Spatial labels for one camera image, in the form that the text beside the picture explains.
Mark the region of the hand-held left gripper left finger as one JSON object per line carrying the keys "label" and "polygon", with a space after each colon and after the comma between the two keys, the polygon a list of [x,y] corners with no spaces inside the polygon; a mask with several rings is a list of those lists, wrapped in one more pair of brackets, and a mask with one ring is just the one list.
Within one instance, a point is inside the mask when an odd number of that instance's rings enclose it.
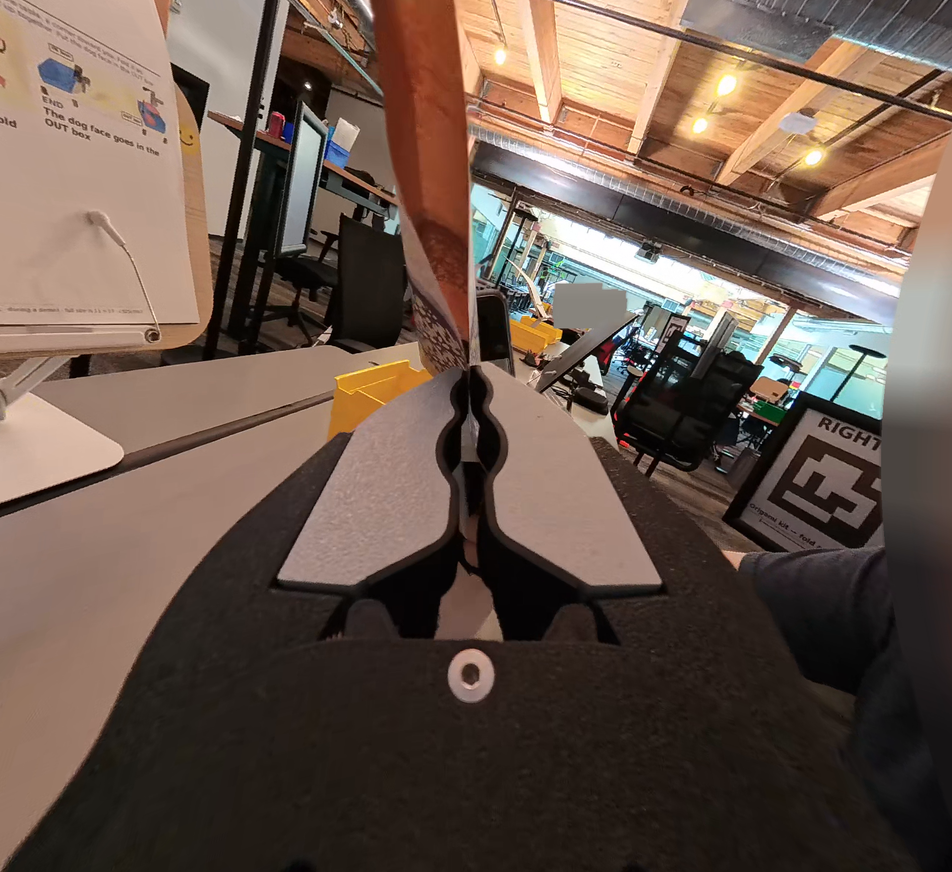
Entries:
{"label": "hand-held left gripper left finger", "polygon": [[456,470],[468,382],[467,370],[446,370],[356,427],[277,587],[374,600],[400,637],[434,639],[464,555]]}

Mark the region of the blue storage bin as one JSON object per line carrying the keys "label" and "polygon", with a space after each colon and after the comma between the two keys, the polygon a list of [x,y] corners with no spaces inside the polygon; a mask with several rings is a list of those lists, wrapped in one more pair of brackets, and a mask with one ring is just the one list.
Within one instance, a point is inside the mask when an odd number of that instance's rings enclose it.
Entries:
{"label": "blue storage bin", "polygon": [[344,168],[349,164],[351,151],[360,135],[360,128],[345,118],[339,118],[328,128],[325,161]]}

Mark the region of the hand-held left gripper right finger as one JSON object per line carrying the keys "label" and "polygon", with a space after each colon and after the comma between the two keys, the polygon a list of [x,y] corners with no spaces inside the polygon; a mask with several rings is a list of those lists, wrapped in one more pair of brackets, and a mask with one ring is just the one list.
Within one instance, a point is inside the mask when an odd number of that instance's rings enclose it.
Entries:
{"label": "hand-held left gripper right finger", "polygon": [[482,469],[478,570],[505,640],[542,640],[566,607],[613,638],[601,602],[654,597],[658,569],[590,439],[502,369],[471,371]]}

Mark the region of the dark slanted board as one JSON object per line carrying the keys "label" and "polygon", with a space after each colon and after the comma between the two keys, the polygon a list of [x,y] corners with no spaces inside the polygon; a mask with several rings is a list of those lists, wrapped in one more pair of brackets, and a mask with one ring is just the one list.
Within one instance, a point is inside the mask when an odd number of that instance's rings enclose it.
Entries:
{"label": "dark slanted board", "polygon": [[535,391],[543,393],[551,388],[574,367],[582,365],[604,343],[611,342],[617,334],[634,324],[641,315],[641,311],[625,311],[621,317],[604,321],[584,333],[557,358],[544,366],[535,382]]}

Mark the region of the black stand pole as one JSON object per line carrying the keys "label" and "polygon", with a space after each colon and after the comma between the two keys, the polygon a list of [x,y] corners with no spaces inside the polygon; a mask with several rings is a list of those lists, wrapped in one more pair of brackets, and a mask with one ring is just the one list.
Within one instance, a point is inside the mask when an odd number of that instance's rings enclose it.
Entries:
{"label": "black stand pole", "polygon": [[228,217],[219,257],[217,275],[213,284],[212,309],[202,352],[204,361],[218,356],[218,342],[227,294],[232,276],[232,262],[239,238],[240,224],[247,188],[254,143],[257,134],[257,115],[264,91],[273,33],[280,0],[264,0],[259,24],[253,67],[246,97],[244,121],[240,134],[235,164]]}

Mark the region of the rolling whiteboard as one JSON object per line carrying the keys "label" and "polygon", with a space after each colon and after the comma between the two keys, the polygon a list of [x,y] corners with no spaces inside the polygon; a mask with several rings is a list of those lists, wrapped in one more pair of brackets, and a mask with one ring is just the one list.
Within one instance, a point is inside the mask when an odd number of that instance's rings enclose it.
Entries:
{"label": "rolling whiteboard", "polygon": [[329,137],[325,123],[303,101],[297,104],[293,124],[275,259],[297,256],[306,249]]}

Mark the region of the black mesh office chair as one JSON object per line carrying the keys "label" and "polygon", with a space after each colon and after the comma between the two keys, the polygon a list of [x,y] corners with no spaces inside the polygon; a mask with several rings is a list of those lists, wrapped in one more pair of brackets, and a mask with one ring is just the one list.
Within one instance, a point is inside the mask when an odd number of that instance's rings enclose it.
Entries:
{"label": "black mesh office chair", "polygon": [[613,407],[617,442],[636,452],[635,465],[649,457],[645,476],[663,463],[681,472],[696,470],[763,366],[740,351],[708,343],[699,353],[674,334],[626,399]]}

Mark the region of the black framed marker sign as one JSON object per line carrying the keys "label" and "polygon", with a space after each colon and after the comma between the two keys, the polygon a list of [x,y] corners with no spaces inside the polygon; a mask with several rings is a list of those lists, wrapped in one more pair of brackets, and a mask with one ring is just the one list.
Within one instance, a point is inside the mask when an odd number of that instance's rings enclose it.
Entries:
{"label": "black framed marker sign", "polygon": [[722,520],[770,551],[881,545],[881,446],[879,420],[803,393]]}

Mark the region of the yellow plastic bin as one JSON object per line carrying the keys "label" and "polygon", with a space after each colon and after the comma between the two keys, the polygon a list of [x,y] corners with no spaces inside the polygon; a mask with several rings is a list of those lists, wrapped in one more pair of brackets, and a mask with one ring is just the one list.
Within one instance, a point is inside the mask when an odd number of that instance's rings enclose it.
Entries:
{"label": "yellow plastic bin", "polygon": [[509,321],[510,341],[515,350],[541,354],[562,339],[563,331],[542,318],[529,314]]}
{"label": "yellow plastic bin", "polygon": [[413,368],[407,360],[336,377],[327,440],[352,432],[381,407],[431,378],[426,370]]}

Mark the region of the black ceiling pipe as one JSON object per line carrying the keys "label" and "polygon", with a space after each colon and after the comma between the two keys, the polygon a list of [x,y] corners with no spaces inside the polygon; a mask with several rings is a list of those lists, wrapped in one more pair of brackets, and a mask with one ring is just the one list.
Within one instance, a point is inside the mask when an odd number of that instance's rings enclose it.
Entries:
{"label": "black ceiling pipe", "polygon": [[887,93],[875,89],[874,87],[867,84],[836,77],[831,73],[810,69],[802,65],[797,65],[792,62],[770,56],[763,52],[746,49],[740,45],[726,43],[714,38],[691,32],[690,30],[685,31],[681,28],[665,25],[660,22],[649,21],[643,18],[631,16],[615,9],[601,7],[586,0],[546,1],[580,12],[589,13],[609,21],[618,22],[628,27],[649,32],[657,36],[704,48],[711,52],[732,56],[733,58],[743,62],[753,63],[758,66],[778,71],[785,75],[794,76],[806,81],[812,81],[822,86],[833,88],[844,93],[858,95],[863,98],[884,104],[887,107],[896,107],[904,111],[940,120],[948,124],[951,122],[951,112],[946,109],[914,102],[910,97],[903,97]]}

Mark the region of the black high-back chair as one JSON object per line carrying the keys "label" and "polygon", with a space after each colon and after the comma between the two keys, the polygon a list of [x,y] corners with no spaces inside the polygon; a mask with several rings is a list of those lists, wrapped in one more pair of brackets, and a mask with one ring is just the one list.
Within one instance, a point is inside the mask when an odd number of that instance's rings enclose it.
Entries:
{"label": "black high-back chair", "polygon": [[349,353],[396,344],[408,284],[402,237],[342,216],[337,273],[327,344]]}

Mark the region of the patterned origami paper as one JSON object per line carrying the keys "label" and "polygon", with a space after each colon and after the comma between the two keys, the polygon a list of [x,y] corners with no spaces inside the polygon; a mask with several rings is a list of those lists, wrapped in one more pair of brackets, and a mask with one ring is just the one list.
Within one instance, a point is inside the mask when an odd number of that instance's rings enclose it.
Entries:
{"label": "patterned origami paper", "polygon": [[437,457],[455,469],[479,359],[467,94],[454,0],[371,0],[387,144],[423,367],[449,373],[455,418]]}

